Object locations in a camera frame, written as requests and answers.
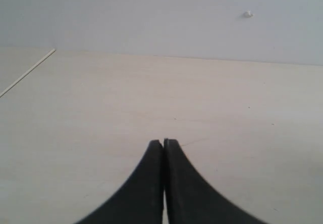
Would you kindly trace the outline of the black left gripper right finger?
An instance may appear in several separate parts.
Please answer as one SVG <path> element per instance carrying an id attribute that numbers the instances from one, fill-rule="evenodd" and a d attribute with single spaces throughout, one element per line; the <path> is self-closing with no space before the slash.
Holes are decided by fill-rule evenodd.
<path id="1" fill-rule="evenodd" d="M 164 173 L 169 223 L 262 223 L 216 191 L 175 139 L 164 140 Z"/>

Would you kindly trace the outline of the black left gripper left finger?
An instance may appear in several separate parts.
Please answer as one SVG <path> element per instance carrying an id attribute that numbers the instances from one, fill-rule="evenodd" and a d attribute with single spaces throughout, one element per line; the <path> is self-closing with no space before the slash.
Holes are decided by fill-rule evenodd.
<path id="1" fill-rule="evenodd" d="M 100 207 L 78 223 L 162 223 L 164 210 L 164 149 L 149 142 L 126 182 Z"/>

